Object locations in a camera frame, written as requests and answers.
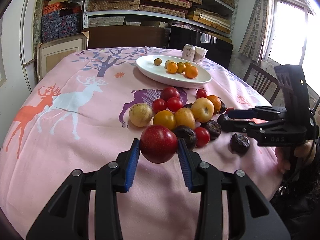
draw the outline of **checkered curtain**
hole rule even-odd
[[[267,26],[268,0],[256,0],[239,52],[258,62]]]

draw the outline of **paper cup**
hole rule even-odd
[[[194,57],[193,61],[194,62],[202,62],[205,57],[205,54],[207,54],[207,51],[208,51],[207,49],[203,49],[203,48],[196,46],[196,52],[195,52],[195,57]]]

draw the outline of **oval plate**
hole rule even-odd
[[[160,58],[162,64],[156,66],[154,60]],[[178,62],[189,62],[198,69],[198,76],[196,78],[187,78],[184,73],[170,74],[164,68],[164,64],[167,60],[173,60]],[[166,85],[183,87],[183,88],[198,88],[211,81],[211,75],[200,65],[184,60],[178,57],[164,56],[164,55],[147,55],[137,58],[136,64],[142,74],[155,81],[161,82]]]

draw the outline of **wooden chair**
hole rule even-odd
[[[253,70],[253,69],[256,70],[258,73],[257,73],[256,78],[254,79],[252,87],[260,95],[263,96],[266,93],[271,82],[273,82],[277,85],[275,92],[273,93],[271,99],[269,100],[269,103],[272,105],[273,101],[275,101],[276,96],[278,95],[278,93],[280,91],[280,87],[278,86],[278,80],[273,75],[264,71],[262,68],[258,67],[257,65],[255,65],[253,63],[250,63],[249,68],[244,75],[243,81],[247,82],[247,80],[250,76],[251,70]]]

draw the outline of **tablecloth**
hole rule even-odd
[[[25,238],[47,201],[74,169],[95,171],[119,152],[129,150],[143,128],[128,124],[135,103],[152,101],[166,85],[144,76],[135,65],[143,55],[181,56],[180,50],[158,48],[89,49],[65,57],[36,86],[15,117],[0,153],[0,206]],[[222,66],[205,59],[212,81],[204,86],[227,107],[269,105],[253,88]],[[193,103],[195,89],[178,88],[183,104]],[[196,151],[219,170],[244,170],[270,199],[282,175],[271,147],[250,149],[240,157],[231,151],[232,133]],[[184,185],[178,157],[152,164],[140,155],[133,186],[118,194],[125,240],[193,239],[199,194]],[[89,234],[93,234],[90,203]]]

